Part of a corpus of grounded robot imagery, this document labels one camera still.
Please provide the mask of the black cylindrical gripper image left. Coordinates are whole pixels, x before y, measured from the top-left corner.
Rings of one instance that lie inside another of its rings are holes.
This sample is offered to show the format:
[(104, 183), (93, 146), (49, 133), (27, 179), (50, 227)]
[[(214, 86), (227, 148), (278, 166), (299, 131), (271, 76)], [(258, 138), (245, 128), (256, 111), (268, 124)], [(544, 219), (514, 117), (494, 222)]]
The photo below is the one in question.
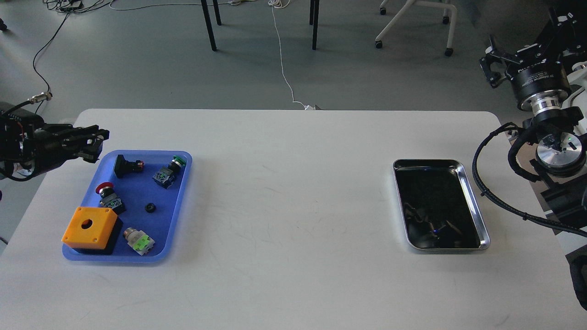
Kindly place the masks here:
[(109, 139), (110, 133), (98, 125), (73, 127), (71, 124), (47, 124), (34, 132), (33, 159), (21, 163), (21, 175), (36, 177), (77, 158), (96, 163), (103, 140)]

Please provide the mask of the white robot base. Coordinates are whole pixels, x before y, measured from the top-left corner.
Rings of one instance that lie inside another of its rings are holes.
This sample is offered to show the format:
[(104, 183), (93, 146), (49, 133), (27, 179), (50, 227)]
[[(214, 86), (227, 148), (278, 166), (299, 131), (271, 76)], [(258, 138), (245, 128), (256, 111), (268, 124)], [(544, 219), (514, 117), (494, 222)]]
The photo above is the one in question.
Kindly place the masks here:
[(570, 85), (579, 86), (577, 91), (574, 91), (565, 104), (568, 106), (579, 107), (583, 114), (583, 119), (575, 128), (575, 132), (579, 135), (586, 134), (587, 129), (587, 61), (578, 62), (572, 65), (572, 72), (567, 75)]

